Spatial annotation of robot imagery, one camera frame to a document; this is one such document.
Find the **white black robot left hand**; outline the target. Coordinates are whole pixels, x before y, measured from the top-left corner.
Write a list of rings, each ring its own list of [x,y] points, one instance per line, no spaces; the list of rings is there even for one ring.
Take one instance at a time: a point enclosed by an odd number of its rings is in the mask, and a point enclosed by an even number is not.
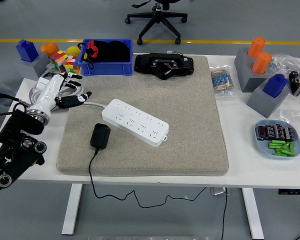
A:
[[[72,96],[59,96],[63,85],[69,87],[80,87],[81,85],[73,80],[66,81],[67,78],[82,79],[83,77],[75,73],[59,73],[52,77],[46,87],[43,89],[37,102],[30,106],[27,110],[28,115],[42,115],[44,117],[51,116],[51,110],[56,106],[60,109],[68,109],[83,105],[92,95],[90,91]]]

